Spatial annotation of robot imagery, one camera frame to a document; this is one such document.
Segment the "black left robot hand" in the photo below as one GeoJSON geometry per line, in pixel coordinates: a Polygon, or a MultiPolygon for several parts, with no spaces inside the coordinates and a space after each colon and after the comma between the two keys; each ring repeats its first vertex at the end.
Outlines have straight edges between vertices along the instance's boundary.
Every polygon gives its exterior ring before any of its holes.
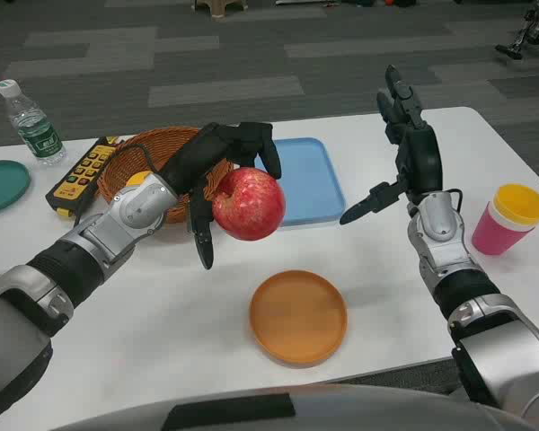
{"type": "Polygon", "coordinates": [[[214,262],[210,232],[212,203],[205,197],[207,175],[222,160],[241,167],[252,167],[260,157],[266,172],[281,178],[281,164],[272,139],[272,125],[243,122],[238,126],[209,123],[173,155],[158,175],[177,196],[189,195],[189,231],[194,234],[198,255],[204,268],[214,262]]]}

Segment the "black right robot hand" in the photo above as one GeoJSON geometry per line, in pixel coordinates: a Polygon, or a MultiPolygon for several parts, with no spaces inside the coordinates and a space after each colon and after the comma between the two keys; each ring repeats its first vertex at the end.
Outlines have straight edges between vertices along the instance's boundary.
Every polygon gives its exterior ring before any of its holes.
{"type": "Polygon", "coordinates": [[[385,70],[387,90],[378,92],[376,102],[385,123],[389,142],[398,146],[395,159],[396,181],[382,182],[369,195],[346,210],[340,224],[349,224],[370,212],[378,213],[404,194],[417,205],[431,192],[443,189],[443,169],[433,127],[422,118],[420,99],[413,87],[402,79],[398,69],[385,70]]]}

